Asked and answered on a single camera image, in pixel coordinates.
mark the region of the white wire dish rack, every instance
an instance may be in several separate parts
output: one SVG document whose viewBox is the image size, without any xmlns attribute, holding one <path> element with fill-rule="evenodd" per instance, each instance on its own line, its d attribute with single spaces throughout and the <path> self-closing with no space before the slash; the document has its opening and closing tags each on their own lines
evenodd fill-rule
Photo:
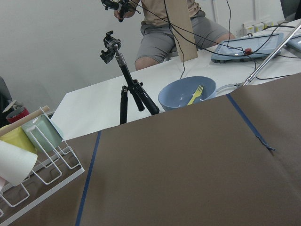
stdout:
<svg viewBox="0 0 301 226">
<path fill-rule="evenodd" d="M 54 126 L 45 113 L 42 117 Z M 36 125 L 27 128 L 26 134 L 39 150 L 38 159 L 21 184 L 6 182 L 0 191 L 0 226 L 9 225 L 84 172 L 64 139 L 56 146 Z"/>
</svg>

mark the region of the metal rod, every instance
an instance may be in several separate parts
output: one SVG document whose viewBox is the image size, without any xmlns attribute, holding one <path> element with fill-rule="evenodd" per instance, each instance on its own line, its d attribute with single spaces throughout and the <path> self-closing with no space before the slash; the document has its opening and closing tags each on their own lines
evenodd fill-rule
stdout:
<svg viewBox="0 0 301 226">
<path fill-rule="evenodd" d="M 301 28 L 301 22 L 287 35 L 287 37 L 279 44 L 279 46 L 265 60 L 259 65 L 259 67 L 245 80 L 243 86 L 252 82 L 257 73 L 277 54 L 279 50 L 295 35 L 295 33 Z"/>
</svg>

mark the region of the blue tablet device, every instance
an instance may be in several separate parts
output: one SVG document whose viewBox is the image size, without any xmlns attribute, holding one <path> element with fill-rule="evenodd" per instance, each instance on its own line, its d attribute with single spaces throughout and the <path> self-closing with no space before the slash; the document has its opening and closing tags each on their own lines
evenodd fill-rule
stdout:
<svg viewBox="0 0 301 226">
<path fill-rule="evenodd" d="M 294 35 L 286 45 L 290 48 L 293 48 L 299 52 L 301 52 L 301 34 Z"/>
<path fill-rule="evenodd" d="M 211 56 L 215 63 L 250 61 L 267 57 L 282 42 L 283 33 L 244 37 L 222 41 Z"/>
</svg>

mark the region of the blue tape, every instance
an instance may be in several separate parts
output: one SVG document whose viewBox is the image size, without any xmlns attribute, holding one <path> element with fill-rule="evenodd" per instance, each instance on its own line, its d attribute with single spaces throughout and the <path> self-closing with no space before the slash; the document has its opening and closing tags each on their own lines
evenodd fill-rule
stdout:
<svg viewBox="0 0 301 226">
<path fill-rule="evenodd" d="M 246 114 L 241 110 L 241 108 L 238 106 L 238 104 L 236 103 L 236 101 L 233 99 L 233 97 L 230 94 L 226 95 L 227 98 L 229 99 L 229 101 L 232 103 L 232 105 L 235 107 L 235 109 L 237 110 L 237 112 L 239 113 L 239 115 L 243 118 L 243 120 L 245 121 L 245 123 L 249 126 L 249 128 L 251 129 L 251 131 L 254 133 L 254 135 L 260 140 L 260 142 L 269 150 L 269 151 L 275 151 L 274 148 L 270 147 L 268 145 L 268 143 L 264 140 L 264 138 L 262 137 L 262 135 L 258 132 L 258 130 L 256 129 L 256 127 L 251 123 L 251 121 L 248 119 L 248 117 L 246 116 Z"/>
<path fill-rule="evenodd" d="M 95 162 L 95 158 L 96 158 L 96 153 L 97 153 L 97 150 L 98 150 L 100 135 L 101 135 L 101 131 L 99 131 L 98 134 L 97 134 L 97 139 L 96 139 L 96 143 L 95 143 L 95 146 L 94 146 L 92 159 L 91 159 L 91 162 L 90 162 L 90 167 L 89 167 L 88 175 L 87 175 L 87 178 L 86 178 L 84 191 L 83 191 L 83 194 L 81 196 L 81 201 L 80 201 L 80 205 L 79 205 L 79 211 L 78 211 L 77 217 L 76 217 L 75 226 L 79 226 L 81 216 L 82 216 L 82 213 L 83 213 L 83 210 L 84 210 L 86 196 L 87 196 L 89 183 L 90 183 L 90 179 L 91 179 L 91 174 L 92 174 L 92 170 L 93 170 L 93 166 L 94 166 L 94 162 Z"/>
</svg>

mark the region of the yellow fork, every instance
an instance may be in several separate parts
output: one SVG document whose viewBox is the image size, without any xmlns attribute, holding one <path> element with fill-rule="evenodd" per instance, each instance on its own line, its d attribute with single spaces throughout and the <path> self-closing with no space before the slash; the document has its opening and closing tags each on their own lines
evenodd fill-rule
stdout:
<svg viewBox="0 0 301 226">
<path fill-rule="evenodd" d="M 193 103 L 193 101 L 194 101 L 197 97 L 199 97 L 200 95 L 202 95 L 203 88 L 204 88 L 204 87 L 203 87 L 202 85 L 199 85 L 199 86 L 198 86 L 197 90 L 194 92 L 194 94 L 193 94 L 191 100 L 188 102 L 187 105 L 191 105 L 191 104 Z"/>
</svg>

